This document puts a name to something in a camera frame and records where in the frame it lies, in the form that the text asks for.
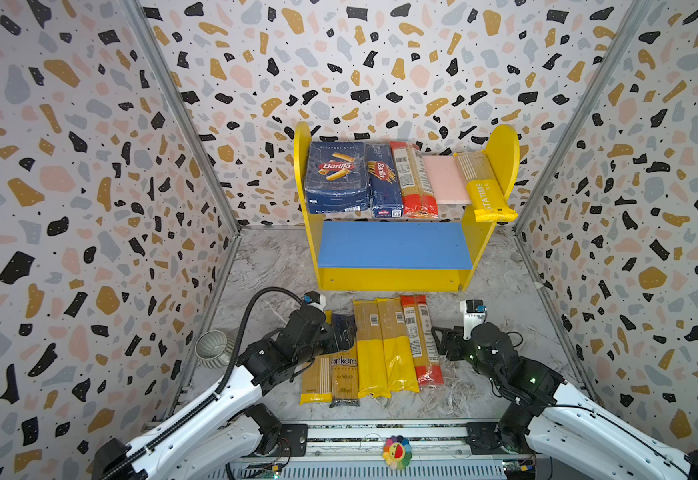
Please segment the red spaghetti bag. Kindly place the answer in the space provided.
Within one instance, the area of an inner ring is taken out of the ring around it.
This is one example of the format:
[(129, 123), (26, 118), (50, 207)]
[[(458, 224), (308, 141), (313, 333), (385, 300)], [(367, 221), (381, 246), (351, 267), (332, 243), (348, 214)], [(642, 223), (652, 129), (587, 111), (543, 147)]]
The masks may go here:
[(425, 295), (407, 295), (400, 299), (418, 383), (421, 387), (443, 385), (427, 298)]
[(414, 219), (437, 219), (439, 208), (423, 155), (417, 145), (390, 143), (403, 196), (403, 215)]

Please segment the blue Barilla rigatoni box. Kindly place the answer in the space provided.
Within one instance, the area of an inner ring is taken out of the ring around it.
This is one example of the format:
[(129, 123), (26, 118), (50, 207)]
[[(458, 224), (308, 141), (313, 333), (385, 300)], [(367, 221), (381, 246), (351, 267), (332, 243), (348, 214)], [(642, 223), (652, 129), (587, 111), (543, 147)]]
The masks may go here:
[(311, 214), (358, 212), (370, 205), (364, 142), (312, 142), (308, 151), (305, 198)]

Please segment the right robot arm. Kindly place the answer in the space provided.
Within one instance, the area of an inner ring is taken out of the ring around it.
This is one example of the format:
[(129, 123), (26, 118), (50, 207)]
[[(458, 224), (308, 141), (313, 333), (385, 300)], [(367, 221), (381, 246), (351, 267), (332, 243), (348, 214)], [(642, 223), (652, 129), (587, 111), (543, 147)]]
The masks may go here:
[(698, 450), (684, 453), (601, 407), (547, 365), (521, 355), (509, 333), (485, 322), (432, 330), (438, 353), (489, 379), (509, 406), (501, 448), (533, 451), (592, 479), (698, 479)]

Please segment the yellow spaghetti bag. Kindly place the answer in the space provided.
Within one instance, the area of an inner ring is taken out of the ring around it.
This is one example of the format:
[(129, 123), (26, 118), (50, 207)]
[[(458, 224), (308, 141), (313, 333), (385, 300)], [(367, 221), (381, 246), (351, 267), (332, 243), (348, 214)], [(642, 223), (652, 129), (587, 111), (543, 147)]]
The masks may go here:
[(358, 396), (390, 398), (377, 304), (371, 300), (354, 300), (353, 307), (357, 325)]
[(401, 300), (379, 298), (387, 380), (391, 392), (420, 392)]

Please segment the yellow Pastatime bag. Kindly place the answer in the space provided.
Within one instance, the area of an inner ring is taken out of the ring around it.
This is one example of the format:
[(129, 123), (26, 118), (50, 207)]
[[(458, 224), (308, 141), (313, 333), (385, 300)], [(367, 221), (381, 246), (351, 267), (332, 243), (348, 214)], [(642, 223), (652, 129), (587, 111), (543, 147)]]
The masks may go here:
[(518, 218), (504, 190), (504, 184), (512, 187), (511, 179), (516, 179), (515, 158), (499, 160), (498, 154), (491, 157), (479, 151), (456, 154), (455, 159), (478, 223), (510, 223)]
[(331, 354), (318, 355), (314, 364), (303, 375), (300, 404), (331, 403)]

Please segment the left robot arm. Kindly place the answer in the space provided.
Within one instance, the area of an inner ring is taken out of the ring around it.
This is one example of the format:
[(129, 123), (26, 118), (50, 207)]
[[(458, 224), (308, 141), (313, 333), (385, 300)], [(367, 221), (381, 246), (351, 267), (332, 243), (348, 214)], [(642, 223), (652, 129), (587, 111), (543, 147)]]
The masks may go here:
[(290, 314), (285, 327), (232, 358), (214, 386), (156, 428), (95, 455), (95, 479), (191, 479), (218, 464), (274, 450), (282, 423), (263, 404), (276, 386), (293, 381), (320, 355), (349, 350), (356, 324), (315, 303)]

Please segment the Ankara spaghetti bag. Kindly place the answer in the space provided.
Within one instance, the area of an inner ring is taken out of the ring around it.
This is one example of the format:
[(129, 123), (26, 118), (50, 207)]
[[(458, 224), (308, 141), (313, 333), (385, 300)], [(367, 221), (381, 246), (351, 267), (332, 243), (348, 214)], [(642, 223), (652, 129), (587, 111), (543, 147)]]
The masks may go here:
[(338, 406), (358, 406), (360, 404), (356, 343), (349, 351), (332, 354), (331, 378), (332, 408)]

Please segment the blue Barilla spaghetti box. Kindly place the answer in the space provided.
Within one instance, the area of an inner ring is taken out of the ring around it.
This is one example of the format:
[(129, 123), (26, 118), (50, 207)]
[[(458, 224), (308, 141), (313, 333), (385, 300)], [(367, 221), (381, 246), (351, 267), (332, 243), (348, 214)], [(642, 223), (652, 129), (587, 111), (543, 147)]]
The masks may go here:
[(391, 146), (367, 143), (366, 160), (369, 171), (370, 210), (374, 218), (401, 218), (403, 195), (396, 172)]

